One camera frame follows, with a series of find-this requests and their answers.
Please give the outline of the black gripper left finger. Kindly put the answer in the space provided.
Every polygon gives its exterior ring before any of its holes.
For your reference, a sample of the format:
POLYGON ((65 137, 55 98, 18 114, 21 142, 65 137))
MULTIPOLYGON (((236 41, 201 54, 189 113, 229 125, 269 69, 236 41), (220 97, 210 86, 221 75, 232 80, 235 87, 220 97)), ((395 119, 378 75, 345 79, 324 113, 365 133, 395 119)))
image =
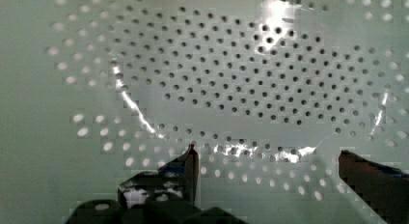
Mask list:
POLYGON ((199 154, 195 144, 180 156, 155 171, 143 171, 122 182, 117 190, 118 201, 126 209, 144 205, 158 193, 173 193, 194 204, 199 176, 199 154))

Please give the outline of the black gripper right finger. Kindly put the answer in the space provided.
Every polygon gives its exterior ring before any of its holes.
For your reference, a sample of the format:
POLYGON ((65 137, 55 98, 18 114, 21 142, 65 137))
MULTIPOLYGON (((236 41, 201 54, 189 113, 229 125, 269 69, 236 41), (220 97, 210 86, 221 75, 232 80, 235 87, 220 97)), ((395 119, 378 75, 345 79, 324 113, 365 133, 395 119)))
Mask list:
POLYGON ((339 176, 387 224, 408 224, 407 173, 342 150, 339 176))

